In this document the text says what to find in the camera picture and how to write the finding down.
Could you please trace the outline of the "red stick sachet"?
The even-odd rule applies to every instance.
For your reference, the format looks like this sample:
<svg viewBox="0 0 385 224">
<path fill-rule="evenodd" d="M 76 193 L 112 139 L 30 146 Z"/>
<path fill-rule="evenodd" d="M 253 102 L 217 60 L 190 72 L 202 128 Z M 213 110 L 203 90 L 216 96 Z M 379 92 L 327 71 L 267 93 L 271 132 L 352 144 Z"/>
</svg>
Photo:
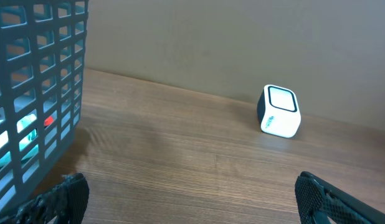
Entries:
<svg viewBox="0 0 385 224">
<path fill-rule="evenodd" d="M 44 127 L 50 126 L 54 122 L 54 118 L 52 116 L 48 116 L 44 121 Z"/>
</svg>

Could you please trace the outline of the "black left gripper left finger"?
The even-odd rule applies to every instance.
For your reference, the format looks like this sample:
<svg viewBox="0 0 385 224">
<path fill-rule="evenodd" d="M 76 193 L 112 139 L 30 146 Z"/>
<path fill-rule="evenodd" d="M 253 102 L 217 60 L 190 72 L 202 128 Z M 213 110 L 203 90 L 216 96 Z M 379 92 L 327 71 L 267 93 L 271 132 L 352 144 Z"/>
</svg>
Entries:
<svg viewBox="0 0 385 224">
<path fill-rule="evenodd" d="M 83 174 L 66 175 L 47 192 L 0 213 L 0 223 L 81 224 L 89 198 L 88 182 Z"/>
</svg>

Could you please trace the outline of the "teal white tissue pack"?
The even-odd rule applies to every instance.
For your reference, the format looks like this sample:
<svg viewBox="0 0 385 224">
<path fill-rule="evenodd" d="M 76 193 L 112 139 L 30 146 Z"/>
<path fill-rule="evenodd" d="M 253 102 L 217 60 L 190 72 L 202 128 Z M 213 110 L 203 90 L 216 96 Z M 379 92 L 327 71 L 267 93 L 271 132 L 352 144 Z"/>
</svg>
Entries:
<svg viewBox="0 0 385 224">
<path fill-rule="evenodd" d="M 28 127 L 32 122 L 37 119 L 35 114 L 29 114 L 23 117 L 21 120 L 17 122 L 17 131 L 21 132 L 23 129 Z M 28 135 L 23 137 L 19 141 L 19 150 L 22 152 L 24 149 L 37 137 L 37 130 L 34 129 Z M 0 134 L 0 148 L 2 148 L 8 142 L 8 134 L 7 131 Z M 39 146 L 36 144 L 23 158 L 22 161 L 28 160 L 29 158 L 35 156 L 38 153 Z M 11 161 L 11 153 L 7 152 L 5 155 L 0 158 L 0 168 L 4 167 Z"/>
</svg>

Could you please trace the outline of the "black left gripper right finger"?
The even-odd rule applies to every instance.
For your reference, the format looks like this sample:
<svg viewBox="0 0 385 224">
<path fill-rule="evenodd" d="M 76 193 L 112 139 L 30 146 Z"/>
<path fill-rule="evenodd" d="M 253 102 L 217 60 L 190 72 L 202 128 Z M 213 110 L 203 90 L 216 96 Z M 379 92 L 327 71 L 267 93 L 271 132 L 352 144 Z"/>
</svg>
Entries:
<svg viewBox="0 0 385 224">
<path fill-rule="evenodd" d="M 385 223 L 384 213 L 307 171 L 297 177 L 295 197 L 304 224 Z"/>
</svg>

